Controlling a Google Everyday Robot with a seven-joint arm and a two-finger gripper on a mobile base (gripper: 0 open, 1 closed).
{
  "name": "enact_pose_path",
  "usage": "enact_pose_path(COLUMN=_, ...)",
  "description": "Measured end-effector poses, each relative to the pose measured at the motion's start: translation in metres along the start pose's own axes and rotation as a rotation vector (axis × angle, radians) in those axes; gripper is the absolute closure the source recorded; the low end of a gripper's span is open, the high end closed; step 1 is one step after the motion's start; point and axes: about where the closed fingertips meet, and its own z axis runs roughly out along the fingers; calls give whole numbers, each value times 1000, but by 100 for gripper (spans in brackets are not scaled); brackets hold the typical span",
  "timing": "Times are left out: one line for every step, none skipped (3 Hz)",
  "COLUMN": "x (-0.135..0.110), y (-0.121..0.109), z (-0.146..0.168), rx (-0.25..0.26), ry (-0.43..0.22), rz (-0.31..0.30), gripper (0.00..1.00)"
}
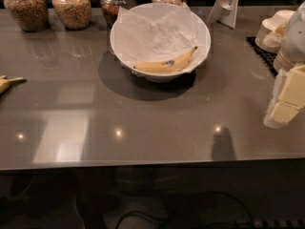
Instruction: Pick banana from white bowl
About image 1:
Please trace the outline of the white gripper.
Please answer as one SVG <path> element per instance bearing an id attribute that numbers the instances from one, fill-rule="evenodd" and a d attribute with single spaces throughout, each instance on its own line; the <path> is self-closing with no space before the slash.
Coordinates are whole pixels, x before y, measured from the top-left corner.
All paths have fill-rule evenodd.
<path id="1" fill-rule="evenodd" d="M 292 15 L 281 47 L 282 68 L 275 78 L 274 98 L 303 108 L 305 106 L 305 2 Z"/>

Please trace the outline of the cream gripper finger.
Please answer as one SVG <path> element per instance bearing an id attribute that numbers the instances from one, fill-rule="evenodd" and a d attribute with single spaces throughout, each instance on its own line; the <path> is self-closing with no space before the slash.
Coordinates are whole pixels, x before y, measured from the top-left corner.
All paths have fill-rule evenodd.
<path id="1" fill-rule="evenodd" d="M 299 111 L 300 109 L 294 105 L 272 99 L 267 108 L 263 123 L 269 128 L 280 129 L 287 126 L 297 116 Z"/>

